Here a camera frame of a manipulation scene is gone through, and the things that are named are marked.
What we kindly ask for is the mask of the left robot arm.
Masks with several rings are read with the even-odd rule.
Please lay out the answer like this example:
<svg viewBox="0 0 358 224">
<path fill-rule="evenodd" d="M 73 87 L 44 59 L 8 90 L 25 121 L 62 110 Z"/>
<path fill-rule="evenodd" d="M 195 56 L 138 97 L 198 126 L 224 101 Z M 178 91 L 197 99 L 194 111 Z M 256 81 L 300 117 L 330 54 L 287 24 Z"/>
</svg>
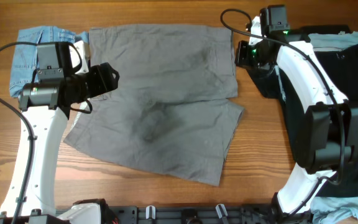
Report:
<svg viewBox="0 0 358 224">
<path fill-rule="evenodd" d="M 0 223 L 119 223 L 103 199 L 80 200 L 56 214 L 54 183 L 58 150 L 72 104 L 117 89 L 119 73 L 102 63 L 82 71 L 74 66 L 70 42 L 34 44 L 39 67 L 19 95 L 15 108 L 21 138 L 9 191 L 0 208 Z"/>
</svg>

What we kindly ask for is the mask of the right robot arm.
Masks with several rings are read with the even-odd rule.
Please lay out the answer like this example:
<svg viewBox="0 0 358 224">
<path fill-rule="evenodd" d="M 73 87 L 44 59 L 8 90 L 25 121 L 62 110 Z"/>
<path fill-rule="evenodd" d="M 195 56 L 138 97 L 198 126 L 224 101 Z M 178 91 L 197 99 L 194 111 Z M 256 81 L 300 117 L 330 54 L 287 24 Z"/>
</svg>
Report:
<svg viewBox="0 0 358 224">
<path fill-rule="evenodd" d="M 310 217 L 324 184 L 339 185 L 358 156 L 358 105 L 331 81 L 306 33 L 291 29 L 283 5 L 267 6 L 246 27 L 235 63 L 264 97 L 281 101 L 295 166 L 272 199 L 272 223 Z"/>
</svg>

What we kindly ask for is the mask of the grey shorts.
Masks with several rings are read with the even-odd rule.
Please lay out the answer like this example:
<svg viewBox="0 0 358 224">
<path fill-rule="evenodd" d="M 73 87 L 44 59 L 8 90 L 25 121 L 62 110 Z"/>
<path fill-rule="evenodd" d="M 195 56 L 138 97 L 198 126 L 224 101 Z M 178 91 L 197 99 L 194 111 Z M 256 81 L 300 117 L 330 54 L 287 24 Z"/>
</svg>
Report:
<svg viewBox="0 0 358 224">
<path fill-rule="evenodd" d="M 91 64 L 109 63 L 116 90 L 91 99 L 65 143 L 90 157 L 217 186 L 244 109 L 231 31 L 132 24 L 89 32 Z"/>
</svg>

